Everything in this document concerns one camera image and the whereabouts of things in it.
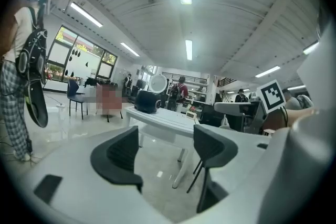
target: glossy floor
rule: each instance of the glossy floor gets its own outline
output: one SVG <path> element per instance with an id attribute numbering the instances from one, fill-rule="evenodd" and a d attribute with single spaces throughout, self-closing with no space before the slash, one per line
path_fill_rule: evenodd
<path id="1" fill-rule="evenodd" d="M 58 113 L 49 109 L 49 123 L 45 129 L 38 127 L 30 118 L 28 111 L 25 111 L 25 119 L 29 130 L 30 138 L 33 142 L 34 158 L 38 163 L 63 143 L 76 141 L 87 136 L 97 135 L 108 130 L 114 130 L 123 127 L 123 119 L 118 112 L 110 118 L 102 115 L 96 115 L 95 108 L 90 107 L 89 115 L 84 113 L 84 119 L 81 119 L 80 105 L 75 110 L 75 103 L 71 103 L 71 117 L 69 117 L 69 102 L 65 94 L 45 92 L 45 100 L 50 108 L 56 107 L 58 103 L 65 105 L 61 121 Z M 124 103 L 123 108 L 131 104 Z M 132 125 L 141 125 L 142 123 L 132 120 Z M 0 120 L 1 141 L 10 143 L 3 120 Z M 176 136 L 176 139 L 187 139 Z M 3 160 L 7 164 L 8 171 L 14 178 L 24 176 L 31 166 L 30 162 L 19 162 L 14 160 L 12 149 L 1 144 L 0 150 L 3 153 Z M 189 194 L 186 193 L 193 180 L 193 169 L 200 160 L 197 153 L 194 153 L 193 165 L 190 166 L 182 178 L 177 189 L 173 189 L 173 182 L 181 168 L 181 163 L 177 161 L 180 149 L 172 145 L 161 142 L 149 137 L 144 138 L 143 147 L 139 149 L 135 159 L 135 173 L 139 174 L 144 181 L 142 194 L 144 199 L 149 202 L 156 210 L 174 223 L 196 215 L 196 207 L 201 195 L 203 183 L 203 171 L 197 179 L 195 185 Z"/>

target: white table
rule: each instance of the white table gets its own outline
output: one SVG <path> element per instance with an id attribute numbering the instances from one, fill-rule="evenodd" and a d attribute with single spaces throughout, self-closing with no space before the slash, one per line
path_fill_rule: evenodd
<path id="1" fill-rule="evenodd" d="M 185 174 L 185 171 L 187 170 L 188 165 L 192 164 L 193 154 L 194 154 L 194 125 L 199 124 L 198 120 L 190 119 L 186 115 L 177 113 L 175 111 L 170 111 L 167 109 L 159 108 L 156 113 L 148 114 L 141 112 L 137 109 L 135 109 L 133 106 L 130 106 L 128 108 L 125 108 L 126 115 L 124 117 L 125 125 L 130 125 L 131 118 L 134 118 L 138 121 L 144 122 L 147 125 L 154 126 L 157 128 L 160 128 L 160 130 L 165 130 L 166 136 L 175 136 L 175 135 L 181 135 L 188 138 L 191 138 L 189 147 L 187 149 L 187 155 L 185 156 L 185 159 L 182 163 L 181 170 L 179 171 L 179 174 L 177 175 L 173 188 L 177 188 L 181 178 Z M 139 146 L 142 147 L 143 143 L 143 137 L 144 135 L 153 136 L 153 134 L 147 132 L 148 128 L 144 127 L 142 129 L 139 129 L 140 133 L 140 141 Z M 178 158 L 178 161 L 182 161 L 183 154 L 185 152 L 185 148 L 182 148 L 181 154 Z"/>

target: plaid pants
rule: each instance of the plaid pants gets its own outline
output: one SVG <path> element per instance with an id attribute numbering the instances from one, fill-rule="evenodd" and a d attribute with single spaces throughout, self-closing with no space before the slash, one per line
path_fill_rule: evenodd
<path id="1" fill-rule="evenodd" d="M 25 81 L 17 74 L 15 63 L 4 60 L 0 75 L 0 105 L 9 139 L 19 159 L 28 153 L 24 84 Z"/>

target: shoe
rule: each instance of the shoe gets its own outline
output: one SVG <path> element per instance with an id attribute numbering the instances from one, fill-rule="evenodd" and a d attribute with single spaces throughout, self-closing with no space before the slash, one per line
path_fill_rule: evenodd
<path id="1" fill-rule="evenodd" d="M 23 157 L 23 159 L 18 158 L 18 156 L 16 155 L 16 151 L 13 151 L 13 155 L 19 161 L 23 161 L 23 162 L 29 162 L 30 161 L 30 155 L 28 153 L 25 153 L 25 156 Z"/>

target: ceiling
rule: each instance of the ceiling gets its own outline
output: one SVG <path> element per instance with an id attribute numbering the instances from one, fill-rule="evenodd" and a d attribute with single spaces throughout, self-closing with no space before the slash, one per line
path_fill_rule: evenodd
<path id="1" fill-rule="evenodd" d="M 51 0 L 52 12 L 84 25 L 136 63 L 216 74 L 247 83 L 298 85 L 303 49 L 317 40 L 318 0 Z M 76 2 L 103 24 L 72 8 Z M 193 41 L 193 60 L 184 40 Z M 129 53 L 126 43 L 140 57 Z M 280 70 L 256 79 L 278 65 Z"/>

